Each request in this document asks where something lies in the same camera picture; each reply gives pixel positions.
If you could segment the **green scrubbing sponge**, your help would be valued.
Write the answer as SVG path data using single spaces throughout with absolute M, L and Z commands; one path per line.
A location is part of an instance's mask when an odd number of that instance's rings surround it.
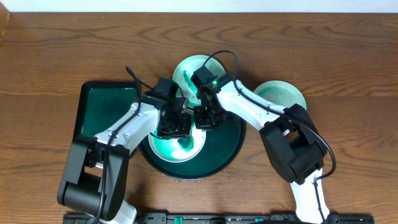
M 178 145 L 184 151 L 191 151 L 194 148 L 194 140 L 191 136 L 177 140 Z

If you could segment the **round dark green tray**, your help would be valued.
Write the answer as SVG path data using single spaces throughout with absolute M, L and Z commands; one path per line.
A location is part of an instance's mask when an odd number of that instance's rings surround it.
M 189 161 L 166 162 L 155 155 L 149 145 L 148 136 L 138 148 L 147 162 L 159 172 L 176 179 L 202 179 L 227 167 L 238 155 L 246 134 L 246 122 L 230 113 L 217 129 L 206 132 L 202 150 Z

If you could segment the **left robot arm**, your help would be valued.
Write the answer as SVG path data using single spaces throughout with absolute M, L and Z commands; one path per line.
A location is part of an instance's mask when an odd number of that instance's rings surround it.
M 136 209 L 124 200 L 129 158 L 154 131 L 167 139 L 189 136 L 184 96 L 144 95 L 108 129 L 78 135 L 69 149 L 57 193 L 59 204 L 90 215 L 90 223 L 133 223 Z

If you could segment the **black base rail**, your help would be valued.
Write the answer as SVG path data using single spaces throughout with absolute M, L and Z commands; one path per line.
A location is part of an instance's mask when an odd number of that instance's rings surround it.
M 364 215 L 330 214 L 327 224 L 374 224 L 374 218 Z M 301 223 L 293 214 L 271 214 L 264 216 L 250 215 L 168 215 L 165 213 L 144 213 L 133 224 L 276 224 Z

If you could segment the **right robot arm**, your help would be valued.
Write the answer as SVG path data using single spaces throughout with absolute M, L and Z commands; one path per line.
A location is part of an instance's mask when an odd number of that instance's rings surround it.
M 259 131 L 274 170 L 292 188 L 296 215 L 302 222 L 323 223 L 330 214 L 322 190 L 323 158 L 328 145 L 307 110 L 265 100 L 239 80 L 194 81 L 201 105 L 194 108 L 199 129 L 212 129 L 230 112 Z

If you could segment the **rectangular dark green tray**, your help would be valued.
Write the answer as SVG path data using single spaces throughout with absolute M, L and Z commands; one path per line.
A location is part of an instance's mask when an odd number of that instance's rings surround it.
M 88 138 L 111 127 L 130 109 L 134 82 L 88 81 L 82 84 L 73 137 Z

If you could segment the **white plate green smear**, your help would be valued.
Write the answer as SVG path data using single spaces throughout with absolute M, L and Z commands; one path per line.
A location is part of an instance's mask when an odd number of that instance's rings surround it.
M 191 151 L 184 151 L 178 145 L 178 139 L 161 139 L 156 136 L 156 130 L 148 135 L 149 145 L 157 157 L 172 163 L 181 163 L 193 159 L 203 148 L 206 141 L 206 132 L 197 129 L 193 120 L 193 111 L 188 109 L 186 113 L 191 114 L 192 128 L 190 135 L 194 140 L 194 148 Z

